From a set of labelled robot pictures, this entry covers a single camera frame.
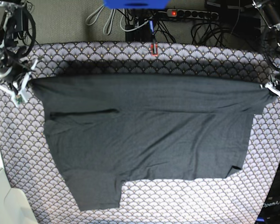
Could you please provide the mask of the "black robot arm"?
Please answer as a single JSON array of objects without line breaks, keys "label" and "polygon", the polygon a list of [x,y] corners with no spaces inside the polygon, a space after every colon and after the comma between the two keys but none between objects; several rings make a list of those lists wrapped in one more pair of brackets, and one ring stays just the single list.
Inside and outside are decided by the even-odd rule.
[{"label": "black robot arm", "polygon": [[273,72],[264,87],[280,98],[280,65],[274,62],[280,56],[280,0],[254,0],[252,5],[265,23],[260,43],[264,59]]},{"label": "black robot arm", "polygon": [[28,102],[28,82],[39,62],[26,60],[36,43],[36,25],[26,0],[0,0],[0,90],[16,107]]}]

